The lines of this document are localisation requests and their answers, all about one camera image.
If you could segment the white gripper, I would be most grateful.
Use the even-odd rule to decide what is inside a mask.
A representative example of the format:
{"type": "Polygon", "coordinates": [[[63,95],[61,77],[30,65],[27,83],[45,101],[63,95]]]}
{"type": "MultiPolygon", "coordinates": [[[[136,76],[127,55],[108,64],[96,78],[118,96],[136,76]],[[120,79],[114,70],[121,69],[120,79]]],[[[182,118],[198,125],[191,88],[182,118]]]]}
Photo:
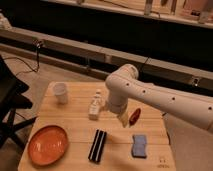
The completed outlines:
{"type": "Polygon", "coordinates": [[[128,99],[118,96],[109,96],[107,99],[108,110],[117,114],[117,118],[123,127],[128,125],[128,112],[126,111],[128,99]]]}

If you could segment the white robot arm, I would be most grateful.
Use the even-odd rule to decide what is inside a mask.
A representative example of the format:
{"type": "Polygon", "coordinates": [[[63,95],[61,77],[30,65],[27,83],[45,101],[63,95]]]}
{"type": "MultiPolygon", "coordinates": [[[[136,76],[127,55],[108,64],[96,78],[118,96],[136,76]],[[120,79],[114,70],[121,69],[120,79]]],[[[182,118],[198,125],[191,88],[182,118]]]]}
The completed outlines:
{"type": "Polygon", "coordinates": [[[144,83],[138,76],[132,64],[125,64],[107,76],[107,105],[112,113],[122,115],[131,98],[213,133],[213,97],[144,83]]]}

